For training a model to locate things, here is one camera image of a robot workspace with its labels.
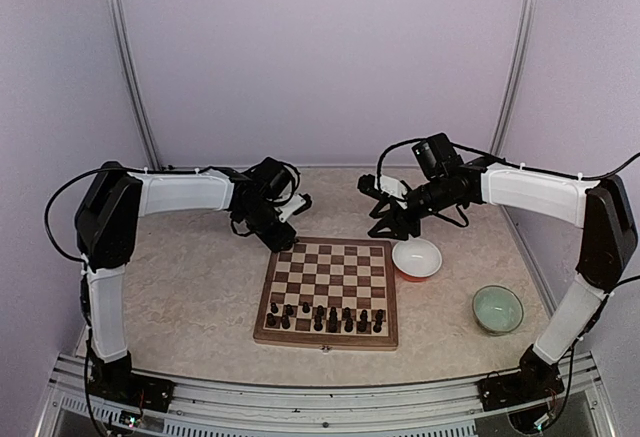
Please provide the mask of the dark king front row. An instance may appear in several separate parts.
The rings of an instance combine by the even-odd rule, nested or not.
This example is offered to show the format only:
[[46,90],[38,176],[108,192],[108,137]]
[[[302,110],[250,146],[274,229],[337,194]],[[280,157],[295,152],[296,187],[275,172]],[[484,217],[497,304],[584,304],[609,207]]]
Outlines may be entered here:
[[329,312],[327,330],[329,333],[336,333],[337,329],[338,329],[337,309],[335,307],[332,307]]

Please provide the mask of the dark knight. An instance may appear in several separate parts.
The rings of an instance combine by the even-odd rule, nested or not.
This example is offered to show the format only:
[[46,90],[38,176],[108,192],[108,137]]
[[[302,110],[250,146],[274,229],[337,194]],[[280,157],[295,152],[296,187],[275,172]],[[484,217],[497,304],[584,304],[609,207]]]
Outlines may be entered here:
[[290,318],[288,315],[283,315],[280,320],[280,325],[283,329],[289,329],[291,326]]
[[367,320],[366,319],[360,320],[357,325],[357,331],[359,333],[364,333],[366,329],[367,329]]

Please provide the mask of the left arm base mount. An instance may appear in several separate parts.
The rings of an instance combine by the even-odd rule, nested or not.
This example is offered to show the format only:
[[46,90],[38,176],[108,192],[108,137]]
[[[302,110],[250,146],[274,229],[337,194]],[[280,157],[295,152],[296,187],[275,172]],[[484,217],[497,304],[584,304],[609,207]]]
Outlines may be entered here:
[[175,383],[169,379],[147,376],[132,370],[132,358],[105,363],[90,359],[90,395],[140,410],[166,413],[172,401]]

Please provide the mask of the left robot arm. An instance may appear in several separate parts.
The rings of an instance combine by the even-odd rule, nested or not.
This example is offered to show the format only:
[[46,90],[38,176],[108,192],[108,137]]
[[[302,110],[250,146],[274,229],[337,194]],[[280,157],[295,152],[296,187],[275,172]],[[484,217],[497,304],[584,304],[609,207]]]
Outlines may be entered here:
[[121,402],[140,391],[137,375],[122,364],[130,353],[124,323],[124,280],[139,223],[155,215],[222,212],[239,237],[257,237],[270,251],[292,248],[290,220],[312,199],[299,191],[300,173],[267,157],[246,170],[209,166],[151,171],[107,162],[97,169],[74,226],[87,299],[89,348],[106,365],[99,381]]

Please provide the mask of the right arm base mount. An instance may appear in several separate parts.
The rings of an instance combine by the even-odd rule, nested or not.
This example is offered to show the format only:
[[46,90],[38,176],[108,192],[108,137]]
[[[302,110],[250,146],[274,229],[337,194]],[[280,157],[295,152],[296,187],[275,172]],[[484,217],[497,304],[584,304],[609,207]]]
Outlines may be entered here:
[[491,373],[477,382],[484,411],[550,398],[564,391],[558,363],[548,364],[528,348],[514,372]]

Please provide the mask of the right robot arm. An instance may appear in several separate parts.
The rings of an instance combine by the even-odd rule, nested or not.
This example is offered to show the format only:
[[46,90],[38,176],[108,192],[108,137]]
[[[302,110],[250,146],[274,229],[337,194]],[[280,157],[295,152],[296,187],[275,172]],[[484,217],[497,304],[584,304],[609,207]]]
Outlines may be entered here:
[[377,204],[371,211],[372,238],[407,241],[421,234],[425,217],[458,213],[472,204],[513,207],[546,215],[581,229],[576,277],[548,327],[532,346],[535,360],[513,376],[511,390],[523,401],[535,399],[551,381],[549,369],[593,326],[609,296],[625,284],[622,274],[639,236],[626,189],[617,171],[583,177],[517,165],[477,151],[464,161],[465,146],[444,133],[406,140],[426,183],[409,187],[386,177],[378,163],[359,178],[358,190]]

